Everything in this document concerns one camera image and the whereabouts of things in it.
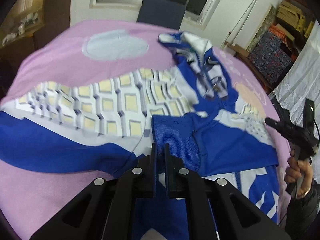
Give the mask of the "person's right hand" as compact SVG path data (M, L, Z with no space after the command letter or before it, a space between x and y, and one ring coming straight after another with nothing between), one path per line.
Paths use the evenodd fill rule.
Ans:
M284 180L287 185L296 183L304 176L296 198L304 198L311 191L313 181L313 169L309 160L296 160L295 150L290 151L291 157L287 160L289 167L285 171Z

